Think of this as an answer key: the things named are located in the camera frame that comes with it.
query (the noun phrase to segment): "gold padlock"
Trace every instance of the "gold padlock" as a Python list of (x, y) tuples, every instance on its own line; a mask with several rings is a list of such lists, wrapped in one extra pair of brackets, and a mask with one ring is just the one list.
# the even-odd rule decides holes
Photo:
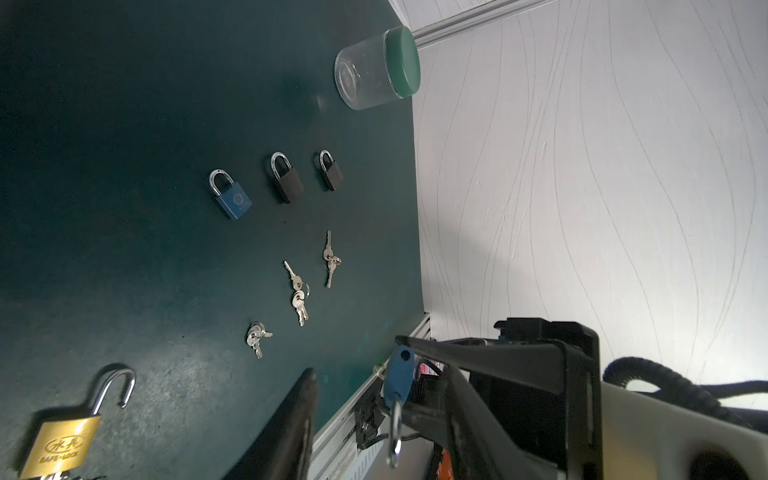
[(91, 447), (91, 440), (101, 421), (98, 410), (112, 380), (120, 375), (127, 377), (125, 393), (118, 404), (122, 409), (125, 408), (136, 385), (136, 372), (128, 368), (115, 370), (107, 377), (96, 396), (91, 416), (84, 419), (43, 422), (19, 478), (47, 475), (52, 475), (50, 478), (57, 478), (59, 473), (83, 465)]

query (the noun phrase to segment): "padlock shackle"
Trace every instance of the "padlock shackle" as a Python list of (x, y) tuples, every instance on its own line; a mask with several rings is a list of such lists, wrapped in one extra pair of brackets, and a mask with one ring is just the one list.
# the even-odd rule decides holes
[(272, 154), (272, 160), (270, 160), (270, 165), (272, 166), (272, 172), (275, 173), (275, 178), (277, 180), (280, 179), (280, 174), (277, 173), (277, 166), (275, 165), (275, 161), (278, 158), (282, 158), (283, 159), (283, 161), (285, 162), (285, 165), (288, 168), (288, 170), (291, 169), (290, 162), (288, 161), (288, 157), (286, 157), (286, 155), (283, 152), (276, 151), (275, 153), (273, 153)]
[(402, 402), (398, 397), (389, 410), (389, 447), (386, 453), (386, 464), (390, 468), (397, 467), (400, 460), (400, 450), (402, 449), (401, 440), (402, 427)]
[(230, 177), (227, 172), (221, 170), (220, 168), (210, 172), (210, 175), (208, 175), (208, 183), (210, 184), (210, 189), (214, 191), (217, 197), (221, 197), (221, 192), (219, 192), (219, 189), (216, 188), (216, 183), (214, 183), (214, 178), (216, 178), (217, 175), (224, 175), (227, 181), (230, 182), (230, 185), (234, 185), (235, 180), (232, 180), (232, 177)]
[(115, 370), (109, 375), (109, 377), (107, 377), (107, 379), (101, 385), (101, 390), (99, 390), (98, 395), (96, 396), (96, 402), (94, 403), (94, 406), (91, 409), (91, 415), (94, 415), (94, 416), (98, 415), (98, 410), (101, 408), (101, 403), (104, 401), (104, 396), (107, 395), (107, 390), (109, 389), (109, 385), (111, 385), (112, 381), (117, 377), (119, 377), (120, 375), (125, 375), (127, 377), (127, 382), (125, 384), (123, 399), (120, 403), (118, 403), (118, 405), (120, 406), (120, 408), (124, 409), (125, 406), (128, 404), (128, 400), (131, 398), (131, 393), (134, 391), (134, 386), (136, 385), (136, 372), (133, 369), (129, 369), (129, 368)]
[(324, 172), (328, 173), (328, 167), (326, 167), (326, 162), (323, 161), (323, 156), (328, 155), (328, 160), (330, 161), (329, 164), (333, 165), (333, 157), (331, 156), (331, 153), (328, 150), (323, 150), (320, 152), (320, 168), (323, 169)]

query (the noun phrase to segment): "black padlock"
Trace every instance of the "black padlock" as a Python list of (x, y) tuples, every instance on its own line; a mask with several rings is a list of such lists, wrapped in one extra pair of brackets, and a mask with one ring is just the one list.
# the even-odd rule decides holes
[[(282, 177), (277, 173), (277, 166), (275, 165), (275, 161), (278, 158), (283, 159), (286, 168), (288, 169), (286, 174)], [(280, 191), (280, 195), (283, 197), (283, 200), (285, 200), (287, 204), (293, 202), (296, 198), (298, 198), (299, 194), (304, 191), (304, 184), (301, 183), (299, 172), (290, 166), (288, 157), (279, 151), (276, 151), (272, 154), (272, 160), (270, 163), (272, 165), (272, 172), (275, 173), (275, 185), (277, 186), (277, 190)]]
[(320, 152), (320, 168), (323, 169), (323, 179), (330, 190), (336, 191), (344, 181), (339, 164), (333, 160), (328, 150)]

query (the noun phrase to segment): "bunch of keys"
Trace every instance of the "bunch of keys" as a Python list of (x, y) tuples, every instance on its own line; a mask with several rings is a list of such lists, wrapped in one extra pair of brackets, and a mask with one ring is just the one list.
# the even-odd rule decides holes
[(293, 308), (296, 309), (296, 313), (299, 315), (299, 326), (304, 326), (304, 322), (306, 322), (310, 317), (310, 315), (306, 312), (306, 307), (304, 306), (304, 299), (310, 296), (310, 286), (309, 284), (306, 285), (306, 295), (304, 295), (302, 288), (304, 287), (305, 283), (301, 280), (301, 277), (296, 275), (293, 270), (291, 270), (288, 262), (283, 261), (283, 264), (285, 264), (286, 268), (288, 269), (288, 273), (290, 273), (290, 280), (293, 284), (293, 289), (296, 291), (293, 294), (293, 298), (291, 299), (291, 305), (293, 305)]
[(268, 339), (272, 336), (271, 332), (266, 331), (266, 327), (261, 322), (255, 322), (248, 329), (248, 334), (245, 337), (245, 343), (248, 344), (253, 351), (256, 352), (256, 357), (260, 359), (263, 355), (261, 353), (261, 346), (259, 340)]
[(328, 240), (326, 241), (326, 249), (323, 250), (323, 259), (328, 262), (328, 283), (326, 287), (331, 287), (331, 280), (333, 280), (333, 271), (337, 266), (341, 265), (341, 259), (333, 255), (331, 249), (331, 231), (328, 230)]

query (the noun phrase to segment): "padlock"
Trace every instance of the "padlock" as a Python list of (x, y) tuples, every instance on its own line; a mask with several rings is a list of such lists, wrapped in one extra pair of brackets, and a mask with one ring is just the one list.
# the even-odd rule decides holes
[[(288, 169), (286, 174), (282, 177), (277, 173), (277, 166), (275, 165), (275, 161), (278, 158), (283, 159), (283, 162)], [(293, 202), (296, 198), (298, 198), (299, 194), (304, 191), (304, 185), (301, 183), (301, 179), (299, 178), (299, 172), (290, 166), (288, 157), (279, 151), (276, 151), (272, 154), (272, 160), (270, 164), (272, 165), (272, 172), (275, 174), (275, 185), (277, 186), (277, 190), (280, 191), (280, 195), (283, 197), (283, 200), (285, 200), (287, 204)]]
[[(219, 189), (216, 188), (214, 179), (217, 175), (224, 175), (227, 181), (230, 182), (230, 186), (225, 188), (224, 191), (219, 192)], [(229, 215), (232, 220), (237, 220), (242, 217), (248, 211), (250, 206), (253, 205), (253, 202), (251, 202), (250, 198), (245, 194), (240, 183), (233, 181), (232, 177), (220, 168), (210, 172), (208, 183), (210, 184), (210, 189), (216, 194), (216, 201), (219, 202), (221, 208), (227, 212), (227, 215)]]
[(323, 179), (326, 181), (328, 188), (336, 191), (344, 181), (344, 176), (341, 174), (339, 164), (333, 160), (328, 150), (320, 152), (320, 168), (323, 169)]
[(136, 372), (128, 368), (115, 370), (107, 377), (96, 396), (90, 416), (83, 419), (43, 422), (19, 478), (55, 475), (83, 465), (101, 421), (98, 410), (109, 385), (120, 375), (127, 377), (123, 399), (118, 404), (125, 408), (136, 385)]

